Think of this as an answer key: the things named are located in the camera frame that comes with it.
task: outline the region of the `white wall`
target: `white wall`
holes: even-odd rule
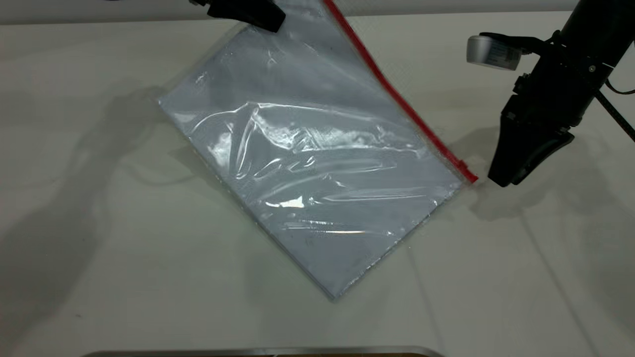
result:
[[[338,0],[346,15],[572,10],[577,0]],[[2,0],[0,24],[206,18],[187,0]]]

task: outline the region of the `black cable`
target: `black cable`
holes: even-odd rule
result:
[[[608,79],[606,80],[606,86],[608,87],[608,89],[614,91],[617,94],[623,94],[623,95],[635,94],[635,90],[629,90],[629,91],[616,90]]]
[[[629,124],[626,119],[617,111],[617,109],[611,104],[611,102],[606,99],[606,97],[600,92],[599,88],[595,87],[591,82],[587,79],[587,76],[582,73],[582,71],[573,63],[573,61],[566,54],[562,44],[560,43],[560,31],[556,31],[552,36],[553,42],[558,48],[560,55],[566,60],[566,64],[571,67],[577,74],[582,78],[583,82],[591,89],[593,95],[596,97],[598,102],[602,104],[604,109],[613,117],[613,119],[617,122],[617,124],[626,132],[626,134],[635,141],[635,129]]]

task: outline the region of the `table surface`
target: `table surface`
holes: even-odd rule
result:
[[[635,353],[635,145],[594,102],[520,186],[486,179],[518,72],[481,31],[569,13],[351,18],[481,180],[338,302],[243,213],[152,101],[235,23],[0,27],[0,355],[418,346],[447,356]],[[612,76],[635,86],[633,51]],[[608,94],[627,118],[632,97]]]

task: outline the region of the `red zipper seal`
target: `red zipper seal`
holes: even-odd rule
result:
[[[445,158],[461,173],[463,176],[471,183],[475,183],[478,180],[478,176],[473,174],[468,168],[467,165],[459,160],[454,154],[445,146],[445,144],[439,139],[438,136],[430,129],[424,120],[417,114],[417,112],[408,104],[408,102],[399,94],[399,92],[388,82],[382,71],[377,67],[375,60],[368,53],[368,50],[361,42],[355,30],[351,27],[349,22],[344,18],[340,9],[335,5],[333,0],[323,0],[326,7],[331,11],[333,18],[338,22],[344,33],[349,37],[359,54],[361,55],[364,62],[368,68],[370,68],[371,72],[375,75],[379,83],[384,87],[384,89],[391,95],[391,97],[399,104],[399,106],[406,112],[406,114],[412,119],[412,121],[417,124],[417,126],[423,131],[426,137],[436,146],[437,150],[445,156]]]

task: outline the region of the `clear plastic bag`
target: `clear plastic bag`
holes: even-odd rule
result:
[[[336,298],[473,177],[422,139],[332,2],[276,2],[278,33],[245,27],[159,103]]]

